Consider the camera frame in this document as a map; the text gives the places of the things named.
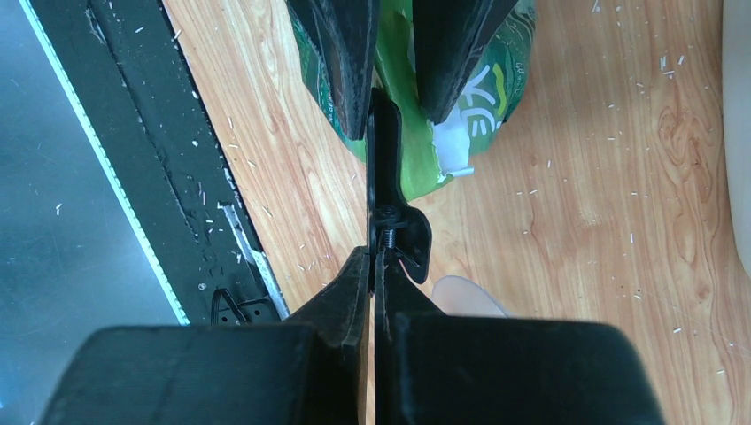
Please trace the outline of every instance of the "dark metal frame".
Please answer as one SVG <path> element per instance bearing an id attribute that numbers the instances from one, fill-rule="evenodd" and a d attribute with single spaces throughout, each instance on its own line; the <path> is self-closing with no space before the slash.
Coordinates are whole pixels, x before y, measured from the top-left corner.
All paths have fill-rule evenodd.
<path id="1" fill-rule="evenodd" d="M 221 289 L 249 320 L 279 321 L 249 255 L 262 247 L 161 2 L 31 3 L 190 323 L 210 323 Z M 227 302 L 216 310 L 236 324 Z"/>

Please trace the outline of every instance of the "wooden floor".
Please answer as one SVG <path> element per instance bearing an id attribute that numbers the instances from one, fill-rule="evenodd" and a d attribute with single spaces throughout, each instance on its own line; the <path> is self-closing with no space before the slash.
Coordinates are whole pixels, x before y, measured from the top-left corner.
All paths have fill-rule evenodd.
<path id="1" fill-rule="evenodd" d="M 166 3 L 294 310 L 365 243 L 364 167 L 300 81 L 283 0 Z M 725 178 L 721 1 L 538 8 L 521 106 L 471 159 L 475 175 L 414 202 L 433 227 L 430 281 L 466 276 L 522 316 L 613 323 L 670 423 L 751 423 L 751 282 Z"/>

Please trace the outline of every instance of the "green plastic bag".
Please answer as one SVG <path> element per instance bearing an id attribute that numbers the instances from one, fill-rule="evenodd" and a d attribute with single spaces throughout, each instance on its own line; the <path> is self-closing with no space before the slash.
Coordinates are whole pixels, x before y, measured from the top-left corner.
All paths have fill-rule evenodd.
<path id="1" fill-rule="evenodd" d="M 329 123 L 360 160 L 365 141 L 347 138 L 326 76 L 305 29 L 292 20 L 303 82 Z M 374 85 L 382 87 L 402 113 L 401 186 L 407 200 L 474 173 L 469 157 L 487 151 L 502 124 L 522 100 L 535 31 L 534 0 L 519 0 L 477 62 L 446 121 L 435 124 L 417 98 L 412 42 L 412 0 L 383 0 L 375 49 Z"/>

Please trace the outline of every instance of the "gray metal surface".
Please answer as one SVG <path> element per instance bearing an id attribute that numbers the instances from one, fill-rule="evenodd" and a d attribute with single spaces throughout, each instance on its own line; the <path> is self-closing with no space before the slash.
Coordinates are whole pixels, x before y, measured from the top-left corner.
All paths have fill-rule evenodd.
<path id="1" fill-rule="evenodd" d="M 28 425 L 94 330 L 177 319 L 16 0 L 0 58 L 0 424 Z"/>

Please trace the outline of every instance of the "metal spring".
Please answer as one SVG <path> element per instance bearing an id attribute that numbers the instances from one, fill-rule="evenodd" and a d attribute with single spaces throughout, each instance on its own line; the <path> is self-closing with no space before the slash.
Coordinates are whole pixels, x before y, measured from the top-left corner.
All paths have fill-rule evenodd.
<path id="1" fill-rule="evenodd" d="M 383 246 L 389 249 L 393 249 L 394 243 L 396 242 L 396 235 L 397 235 L 397 232 L 393 228 L 389 230 L 384 230 Z"/>

